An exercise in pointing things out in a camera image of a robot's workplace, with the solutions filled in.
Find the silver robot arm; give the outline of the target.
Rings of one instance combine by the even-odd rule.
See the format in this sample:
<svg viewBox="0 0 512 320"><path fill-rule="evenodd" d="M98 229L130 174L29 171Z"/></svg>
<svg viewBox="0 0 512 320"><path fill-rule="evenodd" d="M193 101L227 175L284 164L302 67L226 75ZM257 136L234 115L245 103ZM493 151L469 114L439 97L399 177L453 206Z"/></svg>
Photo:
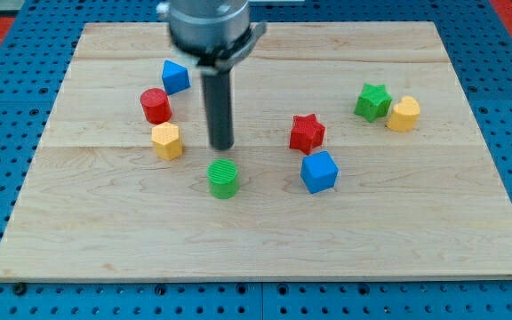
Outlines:
<svg viewBox="0 0 512 320"><path fill-rule="evenodd" d="M230 74L267 31L251 24L247 0L169 0L157 15L168 22L172 44L195 62L201 77L208 141L216 150L234 145Z"/></svg>

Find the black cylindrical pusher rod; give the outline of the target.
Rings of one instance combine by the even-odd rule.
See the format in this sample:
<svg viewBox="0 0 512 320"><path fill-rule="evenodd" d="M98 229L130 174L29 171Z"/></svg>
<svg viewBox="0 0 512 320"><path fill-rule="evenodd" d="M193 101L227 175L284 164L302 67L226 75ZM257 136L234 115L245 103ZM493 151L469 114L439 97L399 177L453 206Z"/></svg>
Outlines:
<svg viewBox="0 0 512 320"><path fill-rule="evenodd" d="M210 145L228 150L234 144L230 74L202 73L201 82Z"/></svg>

